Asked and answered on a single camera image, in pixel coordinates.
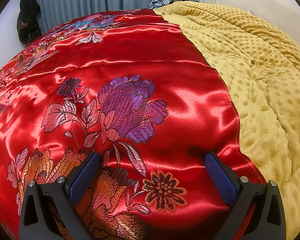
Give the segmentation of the red satin embroidered bedspread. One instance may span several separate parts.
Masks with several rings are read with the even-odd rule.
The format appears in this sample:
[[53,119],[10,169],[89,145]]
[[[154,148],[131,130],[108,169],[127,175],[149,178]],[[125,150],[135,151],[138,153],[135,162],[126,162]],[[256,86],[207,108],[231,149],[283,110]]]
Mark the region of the red satin embroidered bedspread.
[[61,24],[0,70],[0,224],[17,239],[27,185],[101,165],[75,206],[97,239],[211,239],[229,216],[215,152],[264,183],[239,150],[239,116],[198,49],[150,10]]

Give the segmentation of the yellow dotted blanket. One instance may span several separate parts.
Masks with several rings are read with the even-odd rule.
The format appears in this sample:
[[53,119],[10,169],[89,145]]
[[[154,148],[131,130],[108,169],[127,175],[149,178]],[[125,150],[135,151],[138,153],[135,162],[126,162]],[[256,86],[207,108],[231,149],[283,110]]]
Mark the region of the yellow dotted blanket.
[[175,2],[155,12],[179,25],[224,80],[239,145],[280,189],[287,238],[300,232],[300,46],[284,31],[226,5]]

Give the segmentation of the black hanging clothes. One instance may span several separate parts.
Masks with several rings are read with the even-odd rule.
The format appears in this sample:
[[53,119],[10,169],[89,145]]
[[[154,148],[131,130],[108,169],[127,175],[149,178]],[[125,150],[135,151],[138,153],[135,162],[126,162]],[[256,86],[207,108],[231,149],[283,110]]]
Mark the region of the black hanging clothes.
[[17,18],[19,41],[28,45],[42,35],[37,20],[40,6],[36,0],[20,0],[20,12]]

